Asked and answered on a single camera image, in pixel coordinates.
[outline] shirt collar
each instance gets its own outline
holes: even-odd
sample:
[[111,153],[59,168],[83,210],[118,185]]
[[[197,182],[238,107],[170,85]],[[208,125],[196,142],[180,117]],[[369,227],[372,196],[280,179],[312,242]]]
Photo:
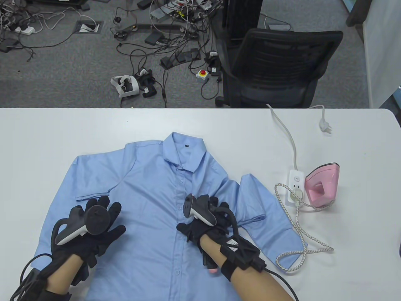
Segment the shirt collar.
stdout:
[[[184,165],[181,165],[176,143],[185,144],[191,148],[191,154]],[[183,169],[192,173],[194,173],[199,167],[205,153],[206,146],[201,138],[195,138],[173,132],[163,142],[163,158],[166,161],[182,167]]]

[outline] chair wheel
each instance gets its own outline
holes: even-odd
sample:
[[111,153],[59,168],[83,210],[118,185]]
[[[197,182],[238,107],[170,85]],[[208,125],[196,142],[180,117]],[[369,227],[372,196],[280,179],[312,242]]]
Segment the chair wheel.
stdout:
[[218,108],[222,108],[223,105],[224,105],[224,100],[216,99],[216,100],[215,100],[215,105],[216,105],[216,107],[218,107]]

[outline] forearm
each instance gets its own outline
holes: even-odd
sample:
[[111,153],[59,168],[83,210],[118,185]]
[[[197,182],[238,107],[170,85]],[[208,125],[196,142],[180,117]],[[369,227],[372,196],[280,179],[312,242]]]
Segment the forearm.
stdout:
[[83,261],[78,255],[71,255],[71,257],[47,279],[46,290],[55,294],[65,295],[82,264]]
[[[201,237],[200,246],[219,267],[226,261],[227,258],[220,253],[220,245],[207,235]],[[231,283],[243,301],[292,301],[290,295],[269,273],[259,273],[252,267],[246,270],[236,268]]]

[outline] sticker label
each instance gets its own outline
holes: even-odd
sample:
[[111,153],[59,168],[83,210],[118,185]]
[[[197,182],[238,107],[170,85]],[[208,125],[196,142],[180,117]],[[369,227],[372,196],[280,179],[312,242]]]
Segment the sticker label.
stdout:
[[[235,240],[233,240],[233,239],[230,239],[228,242],[227,242],[227,244],[232,244],[232,245],[234,245],[234,246],[238,246],[238,242],[236,242]],[[233,250],[234,252],[236,251],[236,250],[238,250],[238,248],[234,248],[234,247],[229,247],[231,250]]]

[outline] black glove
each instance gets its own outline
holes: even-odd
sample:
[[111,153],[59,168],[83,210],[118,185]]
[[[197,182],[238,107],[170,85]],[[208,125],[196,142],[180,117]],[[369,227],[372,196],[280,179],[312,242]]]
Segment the black glove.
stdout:
[[[217,206],[219,199],[217,197],[210,197],[210,203],[214,206]],[[226,202],[222,202],[219,207],[229,208],[229,205]],[[187,237],[187,242],[192,241],[195,245],[198,246],[199,250],[202,252],[200,238],[206,234],[213,241],[218,244],[221,243],[222,239],[226,237],[229,233],[228,227],[231,226],[230,220],[225,216],[223,212],[215,212],[213,213],[216,217],[216,226],[211,227],[206,225],[199,219],[194,218],[192,222],[189,224],[179,223],[177,225],[177,230],[180,231]]]
[[[85,211],[87,211],[90,207],[94,205],[100,205],[103,206],[104,208],[107,208],[109,203],[110,200],[107,196],[102,196],[99,198],[99,200],[90,199],[86,204]],[[82,215],[84,214],[84,210],[82,209],[81,206],[76,206],[76,208],[80,208],[82,210],[81,214]],[[84,261],[82,267],[83,269],[85,269],[86,264],[89,265],[89,267],[93,268],[97,264],[95,255],[97,256],[103,255],[108,246],[116,239],[118,239],[126,231],[126,228],[123,225],[119,225],[115,227],[113,230],[109,231],[110,227],[113,225],[114,221],[120,214],[120,211],[121,211],[120,203],[115,202],[110,206],[108,210],[110,215],[109,227],[106,229],[105,232],[99,235],[91,235],[89,233],[86,233],[83,236],[79,235],[61,246],[55,244],[54,235],[52,235],[52,242],[51,242],[51,252],[53,257],[52,262],[40,272],[40,275],[44,278],[49,277],[58,268],[60,268],[63,265],[63,263],[73,254],[78,255]]]

